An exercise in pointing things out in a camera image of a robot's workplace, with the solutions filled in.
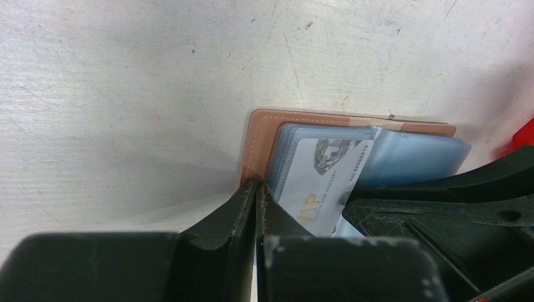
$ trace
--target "screw hole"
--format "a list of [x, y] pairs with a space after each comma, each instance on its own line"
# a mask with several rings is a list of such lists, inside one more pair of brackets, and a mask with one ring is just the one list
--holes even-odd
[[497, 217], [508, 222], [516, 222], [521, 218], [521, 213], [517, 211], [503, 210], [497, 212]]

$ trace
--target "red object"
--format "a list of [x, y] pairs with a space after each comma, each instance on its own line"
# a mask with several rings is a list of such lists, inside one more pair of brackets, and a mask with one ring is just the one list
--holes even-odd
[[534, 118], [514, 134], [511, 142], [497, 150], [497, 158], [501, 158], [524, 145], [534, 145]]

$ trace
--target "gray diamond image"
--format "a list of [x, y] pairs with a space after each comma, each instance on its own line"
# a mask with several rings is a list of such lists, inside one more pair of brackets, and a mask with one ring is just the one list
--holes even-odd
[[348, 150], [359, 143], [361, 140], [318, 140], [314, 167], [319, 175], [324, 175], [347, 154]]

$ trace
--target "white vip card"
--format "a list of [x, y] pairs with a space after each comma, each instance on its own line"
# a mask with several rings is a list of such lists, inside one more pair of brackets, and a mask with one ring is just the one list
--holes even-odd
[[315, 236], [330, 237], [373, 140], [301, 139], [279, 204]]

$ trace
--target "black plastic part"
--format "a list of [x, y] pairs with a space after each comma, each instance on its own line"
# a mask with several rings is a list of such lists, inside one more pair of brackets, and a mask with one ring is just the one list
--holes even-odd
[[343, 217], [366, 236], [419, 240], [452, 301], [534, 301], [533, 191], [525, 146], [459, 176], [355, 188]]
[[249, 301], [256, 181], [178, 233], [65, 233], [22, 241], [0, 301]]
[[258, 301], [447, 301], [414, 240], [315, 238], [274, 200], [256, 198]]
[[413, 184], [355, 187], [349, 200], [486, 203], [529, 194], [534, 194], [534, 145], [525, 145], [490, 164], [456, 176]]

